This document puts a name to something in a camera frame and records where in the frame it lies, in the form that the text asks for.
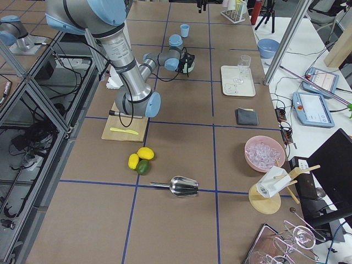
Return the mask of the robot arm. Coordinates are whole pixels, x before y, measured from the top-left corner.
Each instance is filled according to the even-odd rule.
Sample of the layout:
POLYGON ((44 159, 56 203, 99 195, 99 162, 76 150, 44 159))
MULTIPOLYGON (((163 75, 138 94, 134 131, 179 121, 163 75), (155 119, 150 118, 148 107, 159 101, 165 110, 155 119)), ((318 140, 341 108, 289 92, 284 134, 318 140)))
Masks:
POLYGON ((87 30, 99 40, 123 85, 115 104, 121 114, 155 117, 161 107, 161 96, 146 80, 156 67, 187 74, 194 68, 194 55, 183 46, 182 37, 169 38, 169 49, 147 53, 138 64, 124 35, 126 9, 124 1, 47 1, 47 24, 59 31, 83 35, 87 30))

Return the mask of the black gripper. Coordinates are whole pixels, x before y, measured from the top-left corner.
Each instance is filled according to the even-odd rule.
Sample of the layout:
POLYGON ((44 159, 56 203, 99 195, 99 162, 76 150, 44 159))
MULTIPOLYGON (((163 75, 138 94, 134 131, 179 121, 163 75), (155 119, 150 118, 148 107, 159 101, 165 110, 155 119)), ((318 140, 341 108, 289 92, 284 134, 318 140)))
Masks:
POLYGON ((180 72, 183 74, 189 74, 191 71, 193 71, 194 66, 195 55, 184 52, 184 55, 180 60, 180 72))

